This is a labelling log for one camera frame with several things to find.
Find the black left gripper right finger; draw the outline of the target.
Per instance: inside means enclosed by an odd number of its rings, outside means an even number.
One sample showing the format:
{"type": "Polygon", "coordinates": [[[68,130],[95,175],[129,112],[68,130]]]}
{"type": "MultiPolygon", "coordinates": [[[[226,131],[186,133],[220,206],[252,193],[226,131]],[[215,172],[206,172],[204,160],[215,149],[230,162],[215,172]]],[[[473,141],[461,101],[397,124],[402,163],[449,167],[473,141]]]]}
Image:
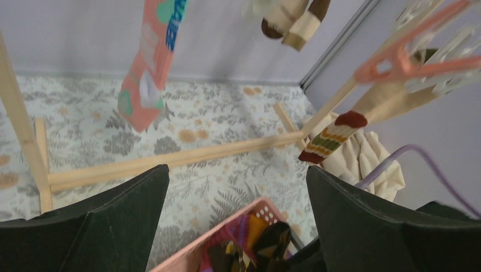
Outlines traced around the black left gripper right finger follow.
{"type": "Polygon", "coordinates": [[[480,221],[399,206],[316,166],[306,183],[328,271],[480,270],[480,221]]]}

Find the pink sock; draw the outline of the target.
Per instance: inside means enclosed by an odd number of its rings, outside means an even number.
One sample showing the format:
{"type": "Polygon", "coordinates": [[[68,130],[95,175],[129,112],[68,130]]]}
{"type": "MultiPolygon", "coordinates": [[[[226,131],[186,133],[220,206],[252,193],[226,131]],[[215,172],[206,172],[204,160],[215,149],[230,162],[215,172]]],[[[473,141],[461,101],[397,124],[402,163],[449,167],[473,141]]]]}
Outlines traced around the pink sock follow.
{"type": "Polygon", "coordinates": [[[163,112],[166,84],[186,0],[145,1],[139,50],[118,96],[119,113],[137,132],[163,112]]]}

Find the purple maroon striped sock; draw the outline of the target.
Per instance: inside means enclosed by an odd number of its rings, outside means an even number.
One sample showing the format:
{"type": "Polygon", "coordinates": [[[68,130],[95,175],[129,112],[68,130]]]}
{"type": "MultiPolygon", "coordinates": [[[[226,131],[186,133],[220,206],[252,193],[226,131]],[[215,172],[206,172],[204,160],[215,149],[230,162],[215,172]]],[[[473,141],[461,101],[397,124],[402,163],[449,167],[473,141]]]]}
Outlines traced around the purple maroon striped sock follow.
{"type": "Polygon", "coordinates": [[[206,242],[204,250],[215,243],[219,243],[220,241],[234,239],[235,241],[240,242],[241,247],[247,249],[248,253],[250,254],[252,253],[251,247],[254,243],[254,240],[257,239],[260,236],[260,233],[270,225],[272,224],[269,224],[252,214],[243,214],[216,232],[206,242]]]}

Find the pink plastic basket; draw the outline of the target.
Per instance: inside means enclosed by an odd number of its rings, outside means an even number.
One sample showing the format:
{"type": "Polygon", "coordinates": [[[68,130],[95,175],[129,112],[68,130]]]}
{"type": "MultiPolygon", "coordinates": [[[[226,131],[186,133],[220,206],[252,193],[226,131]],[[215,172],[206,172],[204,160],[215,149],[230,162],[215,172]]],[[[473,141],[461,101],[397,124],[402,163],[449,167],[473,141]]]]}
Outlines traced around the pink plastic basket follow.
{"type": "Polygon", "coordinates": [[[216,225],[154,271],[287,271],[287,259],[302,244],[265,197],[216,225]]]}

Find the cream sock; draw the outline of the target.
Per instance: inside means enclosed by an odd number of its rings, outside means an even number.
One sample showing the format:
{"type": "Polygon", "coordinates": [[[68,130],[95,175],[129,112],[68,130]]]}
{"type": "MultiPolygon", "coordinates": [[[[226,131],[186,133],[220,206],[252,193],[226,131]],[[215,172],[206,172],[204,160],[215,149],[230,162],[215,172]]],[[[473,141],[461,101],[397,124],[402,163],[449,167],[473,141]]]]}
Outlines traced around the cream sock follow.
{"type": "Polygon", "coordinates": [[[270,39],[301,51],[325,18],[330,0],[280,1],[263,17],[261,30],[270,39]]]}

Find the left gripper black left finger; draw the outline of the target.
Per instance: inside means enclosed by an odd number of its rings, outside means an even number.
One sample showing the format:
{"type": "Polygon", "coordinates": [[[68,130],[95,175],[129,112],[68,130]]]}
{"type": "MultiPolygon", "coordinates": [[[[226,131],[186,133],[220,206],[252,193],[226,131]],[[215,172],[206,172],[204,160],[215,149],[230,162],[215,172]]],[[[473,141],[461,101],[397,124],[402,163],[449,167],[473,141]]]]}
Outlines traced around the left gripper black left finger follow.
{"type": "Polygon", "coordinates": [[[158,165],[30,220],[1,223],[2,271],[144,271],[170,182],[158,165]]]}

